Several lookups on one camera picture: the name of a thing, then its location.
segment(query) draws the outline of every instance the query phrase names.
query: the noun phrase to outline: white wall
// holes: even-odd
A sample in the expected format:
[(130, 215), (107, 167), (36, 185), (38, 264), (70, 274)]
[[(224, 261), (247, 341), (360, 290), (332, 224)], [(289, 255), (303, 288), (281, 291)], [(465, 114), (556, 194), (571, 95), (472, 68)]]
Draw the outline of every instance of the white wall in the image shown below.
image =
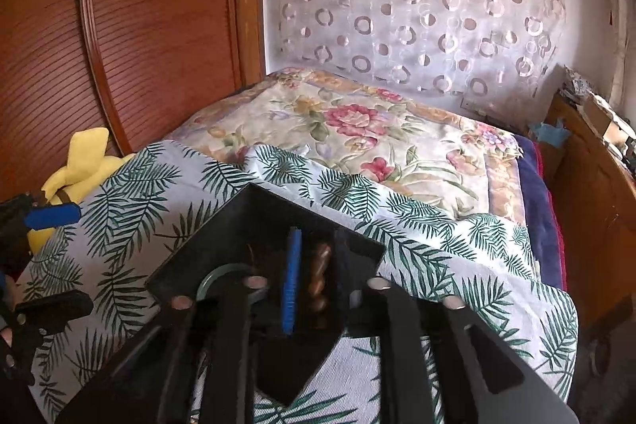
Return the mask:
[[(269, 21), (278, 20), (278, 3), (276, 0), (264, 2), (265, 16), (265, 51), (266, 70), (268, 73), (292, 63), (286, 63), (275, 49), (275, 32), (277, 27)], [(567, 15), (564, 29), (556, 45), (556, 50), (549, 62), (541, 89), (533, 101), (533, 120), (543, 120), (548, 111), (551, 98), (563, 80), (563, 69), (560, 64), (567, 65), (594, 83), (601, 93), (609, 91), (613, 74), (613, 38), (609, 24), (609, 0), (565, 0)], [(630, 105), (632, 120), (636, 120), (636, 85), (633, 87)], [(408, 93), (418, 97), (418, 93)], [(453, 112), (475, 117), (460, 107), (461, 98), (443, 96), (441, 98), (424, 98), (421, 101), (435, 104)]]

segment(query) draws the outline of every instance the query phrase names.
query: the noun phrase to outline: bed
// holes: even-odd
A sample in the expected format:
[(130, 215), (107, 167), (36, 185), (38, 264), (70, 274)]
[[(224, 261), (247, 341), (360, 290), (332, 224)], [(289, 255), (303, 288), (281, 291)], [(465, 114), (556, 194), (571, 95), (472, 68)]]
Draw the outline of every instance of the bed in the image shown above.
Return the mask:
[[(18, 58), (7, 67), (12, 88), (0, 103), (13, 117), (2, 120), (0, 149), (10, 156), (1, 164), (9, 179), (2, 196), (39, 189), (62, 164), (74, 130), (103, 124), (111, 152), (138, 152), (84, 200), (81, 221), (60, 228), (18, 281), (26, 299), (76, 287), (95, 303), (91, 316), (47, 337), (36, 355), (32, 395), (49, 422), (156, 312), (147, 276), (247, 182), (386, 244), (381, 274), (413, 295), (460, 294), (567, 398), (578, 322), (562, 291), (563, 246), (530, 141), (384, 83), (319, 68), (265, 76), (263, 0), (54, 0), (64, 9), (52, 14), (44, 3), (41, 17), (28, 21), (18, 19), (29, 5), (11, 1), (21, 8), (7, 25), (25, 23), (26, 35), (40, 24), (50, 40), (35, 45), (42, 67), (23, 71)], [(7, 48), (34, 60), (34, 43), (20, 35), (12, 33)], [(58, 61), (61, 90), (47, 86), (52, 97), (31, 114), (35, 87), (48, 85), (39, 75)], [(76, 117), (51, 124), (60, 112)], [(372, 192), (376, 203), (348, 201), (355, 189)], [(268, 424), (309, 414), (375, 422), (376, 346), (342, 338), (300, 409), (281, 410), (277, 420), (273, 404), (259, 401), (257, 414)]]

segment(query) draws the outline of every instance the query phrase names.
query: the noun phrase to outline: yellow stuffed animal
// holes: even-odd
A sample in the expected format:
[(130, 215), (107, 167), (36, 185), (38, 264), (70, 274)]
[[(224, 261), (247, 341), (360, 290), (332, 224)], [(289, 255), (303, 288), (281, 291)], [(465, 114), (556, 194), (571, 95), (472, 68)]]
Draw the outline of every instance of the yellow stuffed animal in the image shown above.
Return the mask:
[[(56, 195), (60, 189), (72, 202), (81, 202), (95, 187), (135, 156), (130, 154), (122, 159), (105, 156), (108, 136), (107, 128), (90, 128), (71, 137), (66, 165), (55, 171), (42, 186), (44, 196), (51, 205), (62, 203)], [(27, 239), (31, 253), (37, 254), (54, 231), (54, 228), (30, 230)]]

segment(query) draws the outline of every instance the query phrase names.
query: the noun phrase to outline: wooden headboard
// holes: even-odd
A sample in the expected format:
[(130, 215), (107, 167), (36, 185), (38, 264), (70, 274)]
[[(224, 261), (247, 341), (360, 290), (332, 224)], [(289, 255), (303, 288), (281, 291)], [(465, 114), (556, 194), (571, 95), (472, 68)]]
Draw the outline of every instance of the wooden headboard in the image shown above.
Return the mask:
[(0, 200), (78, 130), (128, 154), (264, 74), (262, 0), (0, 0)]

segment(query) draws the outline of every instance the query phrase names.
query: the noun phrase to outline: patterned wall covering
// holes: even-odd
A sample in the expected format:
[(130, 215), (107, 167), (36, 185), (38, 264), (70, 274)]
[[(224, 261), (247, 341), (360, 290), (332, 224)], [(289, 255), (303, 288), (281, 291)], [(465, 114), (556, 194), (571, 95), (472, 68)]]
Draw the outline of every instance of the patterned wall covering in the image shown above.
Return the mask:
[(462, 96), (519, 125), (565, 23), (564, 0), (269, 2), (278, 4), (269, 35), (289, 63), (388, 83), (431, 105)]

